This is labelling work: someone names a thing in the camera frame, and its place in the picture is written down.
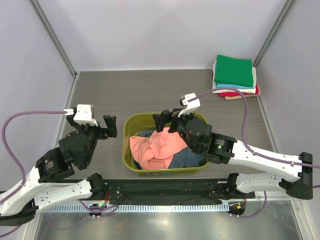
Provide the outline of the olive green plastic bin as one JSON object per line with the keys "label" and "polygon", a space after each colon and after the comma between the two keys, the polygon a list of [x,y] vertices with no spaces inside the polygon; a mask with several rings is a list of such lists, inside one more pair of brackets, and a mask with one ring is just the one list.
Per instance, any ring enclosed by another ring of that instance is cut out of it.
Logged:
{"label": "olive green plastic bin", "polygon": [[122,160],[140,176],[191,174],[209,162],[191,151],[178,133],[169,133],[169,124],[156,131],[152,113],[129,117],[123,127]]}

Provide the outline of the salmon pink t shirt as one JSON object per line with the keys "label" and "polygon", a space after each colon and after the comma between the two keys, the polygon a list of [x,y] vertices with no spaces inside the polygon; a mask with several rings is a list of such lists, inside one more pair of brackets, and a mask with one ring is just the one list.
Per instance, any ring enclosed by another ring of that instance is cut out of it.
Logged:
{"label": "salmon pink t shirt", "polygon": [[143,170],[168,169],[174,155],[187,148],[177,132],[168,130],[169,127],[165,127],[162,132],[153,130],[149,137],[130,137],[130,153]]}

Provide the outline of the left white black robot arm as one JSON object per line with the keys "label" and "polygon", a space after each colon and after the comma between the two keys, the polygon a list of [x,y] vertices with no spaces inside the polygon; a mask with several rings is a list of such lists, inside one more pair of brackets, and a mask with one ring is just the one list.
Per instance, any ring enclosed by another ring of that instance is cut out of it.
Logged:
{"label": "left white black robot arm", "polygon": [[17,184],[18,192],[10,189],[0,194],[0,224],[16,227],[33,220],[37,213],[72,200],[101,200],[106,192],[103,177],[94,173],[78,183],[57,191],[49,187],[75,174],[74,167],[85,170],[90,165],[99,140],[118,135],[116,117],[104,115],[106,127],[99,124],[81,125],[73,115],[66,116],[75,129],[47,151]]}

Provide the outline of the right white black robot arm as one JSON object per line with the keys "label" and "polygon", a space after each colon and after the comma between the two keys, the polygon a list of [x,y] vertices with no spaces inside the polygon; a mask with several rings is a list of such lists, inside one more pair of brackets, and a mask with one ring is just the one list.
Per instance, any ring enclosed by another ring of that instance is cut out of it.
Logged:
{"label": "right white black robot arm", "polygon": [[233,137],[214,133],[212,126],[193,113],[182,115],[179,109],[153,114],[155,129],[162,132],[169,125],[169,133],[177,133],[192,152],[214,164],[242,165],[260,170],[257,174],[232,173],[225,192],[231,198],[256,191],[280,191],[290,197],[313,198],[313,156],[281,155],[254,148]]}

